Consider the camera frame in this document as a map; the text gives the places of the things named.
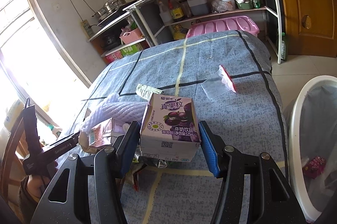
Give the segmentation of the person's left hand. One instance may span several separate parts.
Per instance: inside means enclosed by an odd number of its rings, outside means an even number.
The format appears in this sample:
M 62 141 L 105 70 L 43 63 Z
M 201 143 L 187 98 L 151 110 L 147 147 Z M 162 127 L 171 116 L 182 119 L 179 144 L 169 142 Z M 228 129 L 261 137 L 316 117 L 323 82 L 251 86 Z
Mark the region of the person's left hand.
M 29 175 L 27 178 L 28 180 L 25 189 L 30 197 L 34 201 L 38 202 L 47 189 L 51 179 L 49 177 L 40 175 Z

